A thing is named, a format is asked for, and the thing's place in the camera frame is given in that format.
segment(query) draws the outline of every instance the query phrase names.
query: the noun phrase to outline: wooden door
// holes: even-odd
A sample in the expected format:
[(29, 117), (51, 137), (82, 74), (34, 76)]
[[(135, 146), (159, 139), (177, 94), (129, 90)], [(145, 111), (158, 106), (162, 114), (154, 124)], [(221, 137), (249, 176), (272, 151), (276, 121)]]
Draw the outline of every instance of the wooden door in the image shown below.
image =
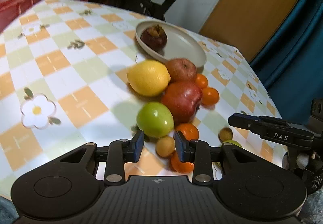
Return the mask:
[(219, 0), (200, 34), (237, 47), (251, 61), (297, 0)]

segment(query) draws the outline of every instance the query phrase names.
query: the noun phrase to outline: oval plate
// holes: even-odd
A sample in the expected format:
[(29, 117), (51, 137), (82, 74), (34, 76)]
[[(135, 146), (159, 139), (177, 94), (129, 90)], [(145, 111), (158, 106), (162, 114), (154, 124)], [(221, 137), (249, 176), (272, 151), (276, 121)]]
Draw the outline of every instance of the oval plate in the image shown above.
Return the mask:
[[(140, 39), (145, 29), (156, 24), (159, 24), (167, 35), (167, 44), (161, 52), (163, 55), (149, 48)], [(136, 26), (136, 39), (151, 57), (162, 63), (173, 58), (186, 58), (194, 63), (197, 68), (203, 67), (206, 63), (206, 54), (197, 41), (175, 25), (157, 20), (143, 21)]]

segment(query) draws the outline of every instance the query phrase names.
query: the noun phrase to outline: yellow flower center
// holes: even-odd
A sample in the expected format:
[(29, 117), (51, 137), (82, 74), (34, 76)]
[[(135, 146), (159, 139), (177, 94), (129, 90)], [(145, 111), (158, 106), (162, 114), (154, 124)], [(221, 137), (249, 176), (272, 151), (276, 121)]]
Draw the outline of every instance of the yellow flower center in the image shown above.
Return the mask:
[(41, 114), (41, 108), (39, 106), (35, 106), (33, 108), (34, 115), (40, 115)]

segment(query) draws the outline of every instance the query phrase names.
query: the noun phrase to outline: table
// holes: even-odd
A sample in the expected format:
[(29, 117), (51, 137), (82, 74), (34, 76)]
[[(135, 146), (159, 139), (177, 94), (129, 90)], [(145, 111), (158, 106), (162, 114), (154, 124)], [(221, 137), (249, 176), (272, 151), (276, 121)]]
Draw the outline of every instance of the table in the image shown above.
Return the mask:
[[(126, 72), (148, 58), (134, 38), (135, 26), (148, 19), (105, 5), (43, 0), (0, 35), (2, 196), (10, 197), (22, 174), (86, 142), (106, 146), (132, 138), (137, 112), (148, 98), (131, 91)], [(280, 117), (238, 49), (184, 31), (205, 50), (203, 74), (220, 93), (215, 109), (201, 108), (193, 121), (201, 140), (219, 146), (218, 132), (235, 112)], [(232, 129), (245, 149), (281, 165), (283, 146)], [(145, 143), (140, 161), (125, 164), (125, 172), (126, 177), (178, 174), (156, 155), (154, 143)], [(221, 177), (216, 167), (214, 176)]]

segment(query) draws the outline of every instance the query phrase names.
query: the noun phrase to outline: ribbed black surface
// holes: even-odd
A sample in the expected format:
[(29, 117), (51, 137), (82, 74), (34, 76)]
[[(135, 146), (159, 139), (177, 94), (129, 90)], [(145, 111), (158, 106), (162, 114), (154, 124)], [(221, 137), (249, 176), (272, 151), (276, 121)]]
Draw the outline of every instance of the ribbed black surface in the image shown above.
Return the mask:
[[(119, 187), (108, 187), (88, 210), (51, 224), (257, 224), (225, 209), (207, 187), (192, 185), (186, 176), (132, 176)], [(41, 224), (25, 217), (15, 224)], [(299, 224), (295, 218), (266, 224)]]

